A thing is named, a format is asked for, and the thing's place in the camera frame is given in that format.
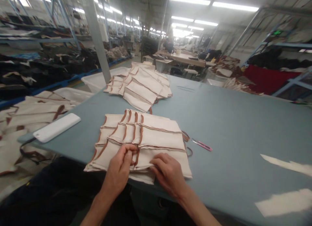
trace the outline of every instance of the support column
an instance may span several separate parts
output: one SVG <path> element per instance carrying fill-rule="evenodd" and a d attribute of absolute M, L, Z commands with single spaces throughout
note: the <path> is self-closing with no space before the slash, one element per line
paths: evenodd
<path fill-rule="evenodd" d="M 94 0 L 81 0 L 81 2 L 84 8 L 85 16 L 87 18 L 89 31 L 94 43 L 94 47 L 97 51 L 97 57 L 101 65 L 103 76 L 105 82 L 108 84 L 111 79 L 111 73 L 110 68 L 108 66 L 104 45 L 102 42 L 100 27 L 98 25 L 97 11 L 95 8 Z"/>
<path fill-rule="evenodd" d="M 254 21 L 256 20 L 256 18 L 258 17 L 258 15 L 260 14 L 260 12 L 262 11 L 263 8 L 260 8 L 257 13 L 254 15 L 253 19 L 250 21 L 250 23 L 248 24 L 248 26 L 246 27 L 246 29 L 244 30 L 244 32 L 241 34 L 241 36 L 239 37 L 239 39 L 237 40 L 237 42 L 234 44 L 234 46 L 232 47 L 232 49 L 228 52 L 228 56 L 230 56 L 233 52 L 233 50 L 237 47 L 237 45 L 240 43 L 240 41 L 243 39 L 243 37 L 245 36 L 245 34 L 247 33 L 247 31 L 249 30 L 249 28 L 252 26 L 252 24 L 254 23 Z"/>
<path fill-rule="evenodd" d="M 165 22 L 165 17 L 166 17 L 166 10 L 167 10 L 167 4 L 168 4 L 168 0 L 166 0 L 166 5 L 165 5 L 165 11 L 163 13 L 163 18 L 162 18 L 162 29 L 161 29 L 161 32 L 160 32 L 160 35 L 162 35 L 162 30 L 163 30 L 163 24 Z M 160 41 L 161 41 L 161 36 L 159 36 L 159 41 L 158 41 L 158 49 L 160 49 Z"/>

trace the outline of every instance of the white plastic bin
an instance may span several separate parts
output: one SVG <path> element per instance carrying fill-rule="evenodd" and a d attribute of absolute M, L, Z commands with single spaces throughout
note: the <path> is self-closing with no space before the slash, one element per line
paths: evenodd
<path fill-rule="evenodd" d="M 70 101 L 83 102 L 84 100 L 92 97 L 94 93 L 82 91 L 73 88 L 60 88 L 54 91 L 54 93 L 66 98 Z"/>
<path fill-rule="evenodd" d="M 119 67 L 119 68 L 111 69 L 110 75 L 115 76 L 115 75 L 119 75 L 122 73 L 127 73 L 129 72 L 129 70 L 130 68 L 126 68 L 126 67 Z M 90 76 L 82 77 L 81 80 L 89 87 L 92 93 L 97 93 L 102 88 L 106 87 L 106 83 L 105 83 L 102 72 L 96 73 Z"/>

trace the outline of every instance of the black fabric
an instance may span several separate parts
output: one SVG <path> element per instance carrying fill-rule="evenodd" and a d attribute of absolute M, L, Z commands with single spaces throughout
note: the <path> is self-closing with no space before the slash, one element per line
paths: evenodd
<path fill-rule="evenodd" d="M 267 52 L 252 56 L 247 63 L 271 70 L 279 70 L 283 67 L 289 69 L 307 68 L 312 65 L 312 61 L 309 60 L 300 62 L 298 59 L 279 59 L 281 53 L 282 48 L 270 49 Z"/>

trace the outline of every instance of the stack of fabric pieces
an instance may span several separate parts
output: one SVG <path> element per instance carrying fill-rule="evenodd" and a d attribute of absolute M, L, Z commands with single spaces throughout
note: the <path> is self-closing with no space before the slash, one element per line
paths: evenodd
<path fill-rule="evenodd" d="M 132 62 L 128 73 L 114 76 L 104 90 L 122 95 L 134 108 L 147 112 L 159 99 L 172 96 L 169 80 L 155 70 L 154 65 Z"/>
<path fill-rule="evenodd" d="M 106 114 L 100 128 L 95 153 L 84 171 L 107 171 L 111 158 L 123 144 L 138 147 L 133 155 L 129 178 L 154 184 L 155 176 L 149 170 L 150 160 L 158 153 L 174 157 L 182 167 L 186 178 L 192 178 L 184 141 L 189 137 L 182 132 L 176 121 L 168 118 L 126 109 L 124 114 Z"/>

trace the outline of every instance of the white power bank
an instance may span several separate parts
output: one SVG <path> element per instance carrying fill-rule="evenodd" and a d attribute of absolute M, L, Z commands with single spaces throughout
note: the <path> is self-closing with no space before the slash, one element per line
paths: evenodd
<path fill-rule="evenodd" d="M 76 123 L 80 122 L 81 118 L 73 113 L 70 113 L 59 120 L 48 124 L 47 126 L 35 131 L 33 136 L 37 138 L 42 143 L 46 143 L 56 136 L 60 135 L 62 132 L 66 131 L 70 127 L 74 126 Z"/>

